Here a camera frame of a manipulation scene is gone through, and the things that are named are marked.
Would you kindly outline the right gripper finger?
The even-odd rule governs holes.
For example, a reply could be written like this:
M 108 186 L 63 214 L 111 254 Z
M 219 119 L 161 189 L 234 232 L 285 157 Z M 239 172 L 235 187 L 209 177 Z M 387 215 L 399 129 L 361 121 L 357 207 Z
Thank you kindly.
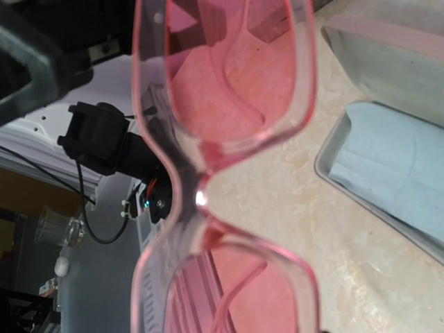
M 62 51 L 40 31 L 1 27 L 1 116 L 22 117 L 69 91 Z

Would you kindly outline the red lens sunglasses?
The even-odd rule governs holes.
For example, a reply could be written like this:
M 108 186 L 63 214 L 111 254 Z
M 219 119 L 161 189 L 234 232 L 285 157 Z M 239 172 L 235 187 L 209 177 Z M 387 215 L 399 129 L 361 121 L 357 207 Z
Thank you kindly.
M 205 219 L 223 294 L 210 332 L 320 332 L 311 267 L 210 211 L 210 180 L 297 135 L 316 99 L 310 1 L 138 1 L 133 107 L 166 169 L 176 223 Z

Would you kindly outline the pink glasses case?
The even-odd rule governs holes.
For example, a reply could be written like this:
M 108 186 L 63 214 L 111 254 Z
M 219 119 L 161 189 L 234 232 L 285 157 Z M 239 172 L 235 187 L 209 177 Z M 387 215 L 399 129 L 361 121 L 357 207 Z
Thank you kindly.
M 321 33 L 366 100 L 345 106 L 316 173 L 443 261 L 443 36 L 352 16 Z

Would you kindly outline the large blue cleaning cloth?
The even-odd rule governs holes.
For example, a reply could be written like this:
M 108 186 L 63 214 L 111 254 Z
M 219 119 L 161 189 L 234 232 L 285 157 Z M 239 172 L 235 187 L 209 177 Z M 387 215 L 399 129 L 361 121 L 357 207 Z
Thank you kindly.
M 345 110 L 350 132 L 329 177 L 443 240 L 443 129 L 374 103 Z

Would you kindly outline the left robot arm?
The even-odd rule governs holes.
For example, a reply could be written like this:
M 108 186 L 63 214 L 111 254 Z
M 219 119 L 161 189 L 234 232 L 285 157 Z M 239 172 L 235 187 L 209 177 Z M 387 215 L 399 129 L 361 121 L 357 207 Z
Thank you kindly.
M 1 123 L 62 100 L 90 83 L 94 66 L 127 55 L 134 1 L 2 1 Z M 57 143 L 104 176 L 119 172 L 147 184 L 142 207 L 157 223 L 171 209 L 171 181 L 129 117 L 107 103 L 79 102 Z

